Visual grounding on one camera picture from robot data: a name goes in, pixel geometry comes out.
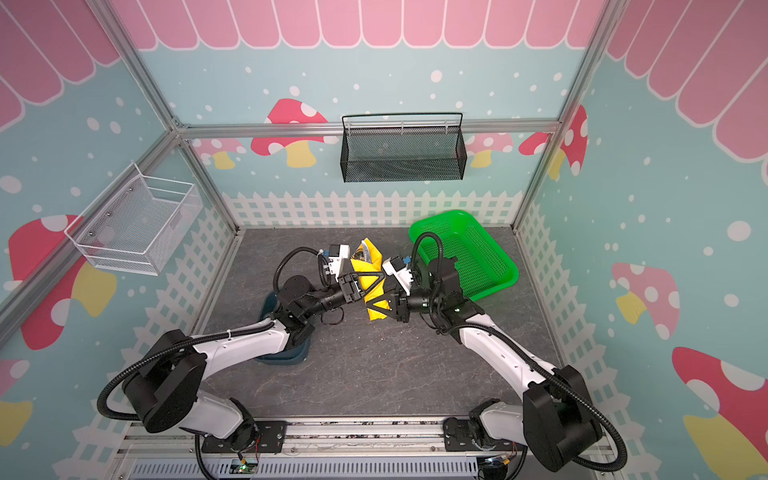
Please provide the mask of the yellow paper napkin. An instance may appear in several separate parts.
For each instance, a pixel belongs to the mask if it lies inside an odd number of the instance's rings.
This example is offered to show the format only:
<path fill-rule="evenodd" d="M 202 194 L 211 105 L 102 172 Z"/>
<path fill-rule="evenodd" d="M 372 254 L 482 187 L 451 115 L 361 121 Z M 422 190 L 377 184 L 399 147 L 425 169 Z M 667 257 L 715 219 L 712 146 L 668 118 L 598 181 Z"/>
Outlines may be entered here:
<path fill-rule="evenodd" d="M 362 273 L 359 283 L 370 321 L 385 319 L 390 310 L 387 300 L 379 300 L 384 294 L 386 274 L 383 271 L 383 256 L 368 238 L 365 238 L 352 254 L 351 263 L 357 273 Z"/>

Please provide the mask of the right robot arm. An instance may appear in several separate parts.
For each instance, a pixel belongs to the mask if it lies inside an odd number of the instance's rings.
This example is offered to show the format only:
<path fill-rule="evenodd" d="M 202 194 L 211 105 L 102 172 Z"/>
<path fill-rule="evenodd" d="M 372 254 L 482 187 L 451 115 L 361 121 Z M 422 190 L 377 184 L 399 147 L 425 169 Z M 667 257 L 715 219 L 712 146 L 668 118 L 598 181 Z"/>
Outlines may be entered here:
<path fill-rule="evenodd" d="M 429 316 L 439 335 L 450 336 L 489 364 L 520 398 L 520 406 L 491 400 L 476 409 L 479 434 L 526 446 L 546 469 L 575 463 L 617 472 L 628 462 L 618 429 L 593 404 L 573 367 L 544 361 L 506 334 L 460 286 L 456 259 L 436 259 L 419 273 L 399 257 L 381 272 L 365 274 L 369 309 L 398 321 Z"/>

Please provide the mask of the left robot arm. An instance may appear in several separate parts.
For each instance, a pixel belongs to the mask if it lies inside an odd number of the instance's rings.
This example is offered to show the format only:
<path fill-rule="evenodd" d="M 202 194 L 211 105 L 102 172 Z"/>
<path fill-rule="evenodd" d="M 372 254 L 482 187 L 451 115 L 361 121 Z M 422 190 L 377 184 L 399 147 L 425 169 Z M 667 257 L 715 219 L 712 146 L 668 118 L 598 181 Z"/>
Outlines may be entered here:
<path fill-rule="evenodd" d="M 107 383 L 97 410 L 108 419 L 138 421 L 149 433 L 178 427 L 247 448 L 260 438 L 253 415 L 234 398 L 203 391 L 202 382 L 256 358 L 300 359 L 315 319 L 363 299 L 384 279 L 382 272 L 356 272 L 344 260 L 337 280 L 322 289 L 303 276 L 289 278 L 275 293 L 275 310 L 252 325 L 201 336 L 170 330 Z"/>

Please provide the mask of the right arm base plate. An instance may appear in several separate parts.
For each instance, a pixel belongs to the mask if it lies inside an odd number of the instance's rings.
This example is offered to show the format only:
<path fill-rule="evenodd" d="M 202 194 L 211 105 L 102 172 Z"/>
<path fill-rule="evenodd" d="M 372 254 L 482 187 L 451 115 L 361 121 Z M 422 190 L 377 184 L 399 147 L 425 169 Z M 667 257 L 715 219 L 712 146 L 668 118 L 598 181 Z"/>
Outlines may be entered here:
<path fill-rule="evenodd" d="M 520 447 L 510 440 L 492 439 L 477 422 L 468 418 L 445 419 L 442 438 L 447 452 L 511 452 Z"/>

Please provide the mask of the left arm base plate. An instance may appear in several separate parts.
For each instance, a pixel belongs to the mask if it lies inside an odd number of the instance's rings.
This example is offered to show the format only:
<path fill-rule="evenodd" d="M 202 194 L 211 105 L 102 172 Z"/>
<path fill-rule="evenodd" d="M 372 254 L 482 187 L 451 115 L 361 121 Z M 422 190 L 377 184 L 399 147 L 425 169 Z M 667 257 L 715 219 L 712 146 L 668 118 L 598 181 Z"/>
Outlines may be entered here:
<path fill-rule="evenodd" d="M 203 453 L 280 453 L 286 439 L 287 421 L 246 421 L 223 439 L 208 436 Z"/>

